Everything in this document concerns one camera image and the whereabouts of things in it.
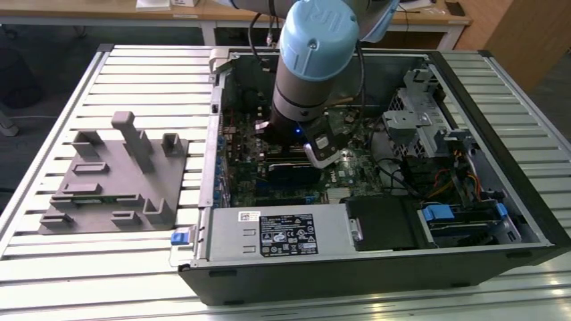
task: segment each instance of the robotic arm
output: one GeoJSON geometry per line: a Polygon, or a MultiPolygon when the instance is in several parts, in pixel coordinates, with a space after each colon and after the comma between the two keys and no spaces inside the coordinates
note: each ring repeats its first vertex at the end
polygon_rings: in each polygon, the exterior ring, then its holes
{"type": "Polygon", "coordinates": [[[378,42],[400,0],[218,0],[286,18],[270,120],[257,130],[275,132],[283,143],[305,141],[313,165],[341,157],[346,141],[334,136],[324,111],[338,75],[358,41],[378,42]]]}

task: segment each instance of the power supply label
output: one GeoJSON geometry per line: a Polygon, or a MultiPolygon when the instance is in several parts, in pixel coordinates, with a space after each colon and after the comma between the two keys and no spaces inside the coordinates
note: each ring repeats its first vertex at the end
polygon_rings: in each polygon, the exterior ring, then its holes
{"type": "Polygon", "coordinates": [[[261,216],[263,257],[318,254],[314,215],[261,216]]]}

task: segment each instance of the circuit board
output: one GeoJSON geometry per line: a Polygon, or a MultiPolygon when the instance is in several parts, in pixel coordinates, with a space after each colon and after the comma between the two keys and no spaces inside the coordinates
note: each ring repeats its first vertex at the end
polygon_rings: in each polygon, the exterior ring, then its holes
{"type": "MultiPolygon", "coordinates": [[[[325,114],[336,133],[349,130],[357,121],[357,112],[346,106],[333,107],[325,114]]],[[[231,207],[332,204],[344,197],[382,194],[380,170],[362,140],[353,140],[341,160],[320,170],[309,164],[302,145],[273,145],[255,136],[254,123],[261,115],[231,112],[225,117],[231,207]],[[277,185],[270,172],[279,167],[297,168],[294,176],[314,179],[277,185]]],[[[357,137],[366,136],[366,131],[358,128],[357,137]]]]}

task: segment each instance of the metal slotted table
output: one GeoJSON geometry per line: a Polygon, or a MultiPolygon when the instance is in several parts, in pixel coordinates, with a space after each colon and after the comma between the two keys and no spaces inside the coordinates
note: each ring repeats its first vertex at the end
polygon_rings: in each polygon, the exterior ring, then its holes
{"type": "MultiPolygon", "coordinates": [[[[0,217],[0,319],[107,320],[416,320],[569,319],[571,253],[512,270],[482,285],[418,291],[209,307],[170,264],[171,231],[39,235],[39,220],[61,185],[75,149],[75,131],[111,129],[118,110],[138,116],[150,138],[177,132],[191,141],[177,226],[198,222],[211,92],[211,47],[117,45],[89,67],[53,132],[0,217]]],[[[561,223],[571,229],[571,148],[494,58],[446,52],[509,150],[561,223]]],[[[465,121],[446,104],[457,123],[465,121]]]]}

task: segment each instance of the blue latch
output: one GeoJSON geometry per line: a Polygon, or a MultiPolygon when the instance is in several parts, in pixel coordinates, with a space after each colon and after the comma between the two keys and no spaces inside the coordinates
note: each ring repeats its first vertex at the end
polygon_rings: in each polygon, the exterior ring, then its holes
{"type": "Polygon", "coordinates": [[[175,229],[171,236],[171,245],[190,245],[190,227],[175,229]]]}
{"type": "Polygon", "coordinates": [[[509,216],[509,209],[506,209],[506,206],[502,203],[497,204],[497,210],[498,210],[498,213],[502,216],[502,218],[509,216]]]}
{"type": "Polygon", "coordinates": [[[422,214],[428,221],[434,219],[454,219],[454,212],[450,205],[429,205],[422,210],[422,214]]]}

